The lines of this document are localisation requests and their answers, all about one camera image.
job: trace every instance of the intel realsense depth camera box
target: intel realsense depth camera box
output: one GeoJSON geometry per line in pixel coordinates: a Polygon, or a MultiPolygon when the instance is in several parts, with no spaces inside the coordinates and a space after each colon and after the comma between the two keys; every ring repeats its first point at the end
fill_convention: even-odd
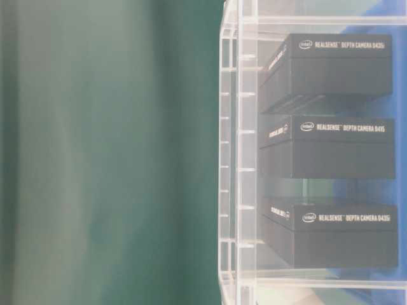
{"type": "Polygon", "coordinates": [[[397,267],[397,208],[332,198],[265,198],[261,237],[292,268],[397,267]]]}
{"type": "Polygon", "coordinates": [[[337,112],[390,93],[390,35],[290,34],[259,74],[260,113],[337,112]]]}
{"type": "Polygon", "coordinates": [[[285,116],[259,132],[259,171],[299,179],[393,179],[394,121],[285,116]]]}

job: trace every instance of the intel logo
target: intel logo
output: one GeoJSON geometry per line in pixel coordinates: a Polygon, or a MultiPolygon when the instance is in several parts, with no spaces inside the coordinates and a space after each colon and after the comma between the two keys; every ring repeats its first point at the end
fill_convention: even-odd
{"type": "Polygon", "coordinates": [[[303,222],[310,223],[317,220],[317,216],[314,213],[307,213],[303,216],[303,222]]]}
{"type": "Polygon", "coordinates": [[[308,50],[312,47],[314,43],[311,40],[303,40],[302,42],[300,42],[300,49],[302,50],[308,50]]]}
{"type": "Polygon", "coordinates": [[[315,127],[315,124],[313,122],[305,122],[305,123],[301,124],[300,129],[303,132],[310,132],[311,130],[314,129],[314,127],[315,127]]]}

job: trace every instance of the black box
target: black box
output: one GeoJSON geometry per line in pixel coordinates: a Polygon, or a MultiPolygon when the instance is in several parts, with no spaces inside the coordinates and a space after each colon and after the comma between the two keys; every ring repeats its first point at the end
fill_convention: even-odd
{"type": "Polygon", "coordinates": [[[392,93],[392,36],[290,34],[259,74],[259,111],[348,109],[392,93]]]}
{"type": "Polygon", "coordinates": [[[395,268],[397,208],[314,198],[267,198],[261,236],[293,268],[395,268]]]}
{"type": "Polygon", "coordinates": [[[395,176],[392,119],[286,116],[280,123],[260,131],[259,148],[260,172],[276,177],[393,179],[395,176]]]}

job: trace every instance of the green curtain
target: green curtain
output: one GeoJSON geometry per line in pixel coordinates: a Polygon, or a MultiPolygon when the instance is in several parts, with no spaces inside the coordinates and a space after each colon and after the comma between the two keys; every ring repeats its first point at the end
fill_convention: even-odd
{"type": "Polygon", "coordinates": [[[223,2],[1,3],[1,304],[220,304],[223,2]]]}

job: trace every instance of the acrylic display case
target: acrylic display case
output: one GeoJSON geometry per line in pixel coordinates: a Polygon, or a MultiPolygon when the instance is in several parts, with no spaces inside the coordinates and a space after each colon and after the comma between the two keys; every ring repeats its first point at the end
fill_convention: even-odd
{"type": "Polygon", "coordinates": [[[227,0],[224,305],[407,305],[405,0],[227,0]]]}

